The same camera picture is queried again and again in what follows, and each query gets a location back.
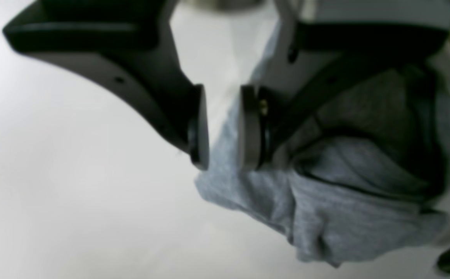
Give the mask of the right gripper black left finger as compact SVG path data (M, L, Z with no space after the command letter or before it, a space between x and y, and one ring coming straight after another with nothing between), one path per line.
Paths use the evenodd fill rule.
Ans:
M205 87L179 62L176 0L34 0L3 28L21 55L56 65L115 94L192 164L209 166Z

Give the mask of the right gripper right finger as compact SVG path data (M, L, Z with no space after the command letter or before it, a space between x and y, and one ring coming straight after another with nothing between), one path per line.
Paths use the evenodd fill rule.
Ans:
M446 27L397 22L280 23L270 64L239 97L238 165L254 171L324 104L390 69L427 115L437 75L425 65L444 45Z

